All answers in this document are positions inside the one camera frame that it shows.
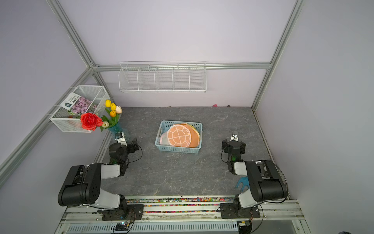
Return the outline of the orange mesh laundry bag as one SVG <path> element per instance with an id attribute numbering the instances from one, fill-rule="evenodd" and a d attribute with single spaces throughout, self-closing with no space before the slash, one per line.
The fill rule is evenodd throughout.
<path id="1" fill-rule="evenodd" d="M 200 133 L 187 123 L 175 124 L 167 131 L 170 146 L 196 148 L 200 145 Z"/>

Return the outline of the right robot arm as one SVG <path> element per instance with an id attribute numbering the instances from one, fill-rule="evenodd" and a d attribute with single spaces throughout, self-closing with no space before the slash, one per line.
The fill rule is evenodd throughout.
<path id="1" fill-rule="evenodd" d="M 245 161 L 245 143 L 223 140 L 222 150 L 228 155 L 228 170 L 244 176 L 248 189 L 237 194 L 231 203 L 220 204 L 222 219 L 259 218 L 259 206 L 265 202 L 282 203 L 288 197 L 288 187 L 277 165 L 271 160 Z"/>

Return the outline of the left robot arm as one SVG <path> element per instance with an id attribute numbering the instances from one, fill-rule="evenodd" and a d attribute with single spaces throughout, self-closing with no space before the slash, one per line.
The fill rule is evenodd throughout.
<path id="1" fill-rule="evenodd" d="M 117 142 L 109 147 L 110 163 L 76 165 L 70 168 L 58 193 L 62 207 L 90 206 L 102 214 L 103 221 L 141 220 L 143 205 L 129 205 L 124 195 L 113 194 L 101 188 L 101 181 L 125 175 L 129 167 L 129 154 L 140 149 L 137 139 L 130 143 Z"/>

